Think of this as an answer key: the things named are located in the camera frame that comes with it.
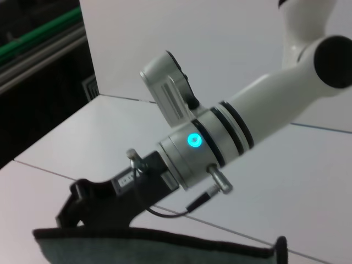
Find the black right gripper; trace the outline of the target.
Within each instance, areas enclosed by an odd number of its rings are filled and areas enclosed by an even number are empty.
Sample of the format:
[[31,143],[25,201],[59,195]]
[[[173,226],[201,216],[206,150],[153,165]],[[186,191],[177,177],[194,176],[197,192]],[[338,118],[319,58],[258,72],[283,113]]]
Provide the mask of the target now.
[[137,176],[137,194],[130,167],[105,182],[73,182],[56,216],[57,226],[71,228],[81,222],[94,228],[127,228],[146,208],[177,190],[179,185],[167,175],[167,166],[158,152],[145,156],[144,161],[148,169]]

